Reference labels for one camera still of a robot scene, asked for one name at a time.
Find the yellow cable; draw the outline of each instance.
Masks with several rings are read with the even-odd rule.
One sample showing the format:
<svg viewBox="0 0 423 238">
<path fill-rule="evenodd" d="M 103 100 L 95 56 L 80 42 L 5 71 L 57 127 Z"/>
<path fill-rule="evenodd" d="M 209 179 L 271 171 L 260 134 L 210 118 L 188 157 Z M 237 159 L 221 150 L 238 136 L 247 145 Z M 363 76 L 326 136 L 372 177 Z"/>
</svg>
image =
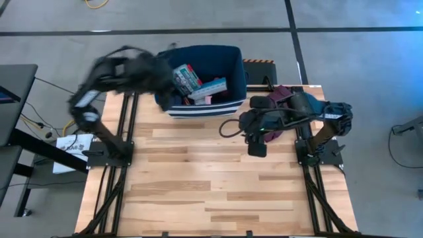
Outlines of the yellow cable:
<svg viewBox="0 0 423 238">
<path fill-rule="evenodd" d="M 33 126 L 35 129 L 42 131 L 42 129 L 39 127 L 39 125 L 36 125 L 34 122 L 31 122 L 30 120 L 26 119 L 25 117 L 21 116 L 20 117 L 21 120 L 29 123 L 31 126 Z"/>
<path fill-rule="evenodd" d="M 70 126 L 72 126 L 73 125 L 73 123 L 75 123 L 75 121 L 74 120 L 70 120 L 67 124 L 66 124 L 66 126 L 63 128 L 63 130 L 61 131 L 61 136 L 62 137 L 65 137 L 66 136 L 66 130 L 67 130 L 67 128 L 68 127 L 70 127 Z"/>
<path fill-rule="evenodd" d="M 106 5 L 106 3 L 108 2 L 108 0 L 105 0 L 103 3 L 101 3 L 100 5 L 93 7 L 88 3 L 88 0 L 85 0 L 85 3 L 87 4 L 87 6 L 91 9 L 99 9 L 101 7 L 103 7 L 104 5 Z"/>
</svg>

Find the wooden table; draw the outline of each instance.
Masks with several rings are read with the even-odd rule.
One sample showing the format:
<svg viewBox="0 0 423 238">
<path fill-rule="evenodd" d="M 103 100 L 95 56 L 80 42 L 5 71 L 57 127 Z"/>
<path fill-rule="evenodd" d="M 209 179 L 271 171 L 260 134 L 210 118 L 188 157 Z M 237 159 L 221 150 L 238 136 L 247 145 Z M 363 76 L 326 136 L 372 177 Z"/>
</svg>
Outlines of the wooden table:
<svg viewBox="0 0 423 238">
<path fill-rule="evenodd" d="M 303 88 L 324 100 L 320 86 Z M 244 137 L 225 139 L 218 134 L 224 120 L 249 109 L 251 96 L 266 94 L 248 93 L 236 115 L 196 119 L 173 119 L 160 111 L 153 96 L 141 95 L 118 235 L 245 235 L 246 230 L 255 235 L 313 234 L 303 171 L 293 146 L 295 131 L 271 141 L 266 158 L 248 156 Z M 122 95 L 107 96 L 102 121 L 113 132 L 122 100 Z M 237 126 L 229 123 L 223 133 Z M 313 122 L 313 133 L 321 126 Z M 76 232 L 93 217 L 102 170 L 89 172 Z M 329 204 L 347 226 L 357 229 L 344 175 L 331 165 L 321 170 Z M 109 216 L 107 231 L 111 223 Z"/>
</svg>

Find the wood plank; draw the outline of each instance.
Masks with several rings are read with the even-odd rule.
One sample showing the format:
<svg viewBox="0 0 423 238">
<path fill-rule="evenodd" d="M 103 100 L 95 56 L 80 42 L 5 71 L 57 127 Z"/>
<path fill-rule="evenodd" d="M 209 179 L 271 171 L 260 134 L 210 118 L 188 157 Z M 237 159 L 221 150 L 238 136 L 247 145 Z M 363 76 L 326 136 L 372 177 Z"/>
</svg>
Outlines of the wood plank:
<svg viewBox="0 0 423 238">
<path fill-rule="evenodd" d="M 325 99 L 321 87 L 303 88 Z M 293 146 L 295 131 L 268 143 L 265 158 L 247 155 L 244 137 L 218 134 L 221 123 L 248 110 L 249 98 L 255 95 L 266 93 L 248 93 L 235 115 L 193 119 L 174 119 L 161 112 L 152 95 L 141 95 L 119 236 L 161 235 L 162 231 L 179 236 L 245 235 L 246 230 L 255 235 L 313 234 L 303 171 Z M 122 100 L 122 95 L 107 96 L 102 121 L 112 132 L 117 130 Z M 313 133 L 322 126 L 311 123 Z M 237 123 L 229 123 L 223 132 L 237 130 Z M 333 166 L 321 170 L 328 202 L 356 229 L 344 176 Z M 76 232 L 93 217 L 101 174 L 102 168 L 89 172 Z M 323 227 L 322 212 L 318 213 Z"/>
</svg>

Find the black table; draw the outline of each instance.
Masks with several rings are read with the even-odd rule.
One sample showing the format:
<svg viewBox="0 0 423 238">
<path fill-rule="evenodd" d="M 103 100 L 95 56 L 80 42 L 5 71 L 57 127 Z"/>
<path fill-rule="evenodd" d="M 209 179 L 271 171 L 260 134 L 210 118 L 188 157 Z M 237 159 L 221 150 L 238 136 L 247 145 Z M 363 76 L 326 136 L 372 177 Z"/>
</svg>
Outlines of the black table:
<svg viewBox="0 0 423 238">
<path fill-rule="evenodd" d="M 52 181 L 51 171 L 45 170 L 46 166 L 41 167 L 43 173 L 40 173 L 36 172 L 37 167 L 18 163 L 22 149 L 68 166 L 84 175 L 88 174 L 87 162 L 15 128 L 34 83 L 37 68 L 34 64 L 0 65 L 0 86 L 20 97 L 20 102 L 0 104 L 0 204 L 3 203 L 13 174 L 27 177 L 27 182 L 31 182 L 32 175 L 37 175 L 37 182 L 41 181 L 40 175 L 46 175 L 47 180 Z M 29 192 L 30 188 L 25 186 L 15 216 L 22 216 Z"/>
</svg>

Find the white paper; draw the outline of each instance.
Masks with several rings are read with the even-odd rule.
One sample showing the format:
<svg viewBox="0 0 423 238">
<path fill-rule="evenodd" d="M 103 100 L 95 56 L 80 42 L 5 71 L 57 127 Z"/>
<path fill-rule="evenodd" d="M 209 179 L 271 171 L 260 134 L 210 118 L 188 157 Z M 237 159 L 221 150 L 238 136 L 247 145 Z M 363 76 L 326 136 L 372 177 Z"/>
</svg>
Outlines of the white paper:
<svg viewBox="0 0 423 238">
<path fill-rule="evenodd" d="M 64 138 L 58 138 L 56 142 L 56 147 L 62 150 L 67 149 L 72 143 L 75 141 L 76 135 L 66 136 Z M 75 157 L 78 157 L 84 161 L 87 161 L 88 157 L 82 154 L 82 151 L 89 150 L 91 141 L 93 140 L 92 134 L 79 134 L 77 141 L 70 147 L 66 152 L 72 154 Z M 60 174 L 74 171 L 75 169 L 71 169 L 66 167 L 65 165 L 61 165 L 59 163 L 53 164 L 53 173 Z"/>
</svg>

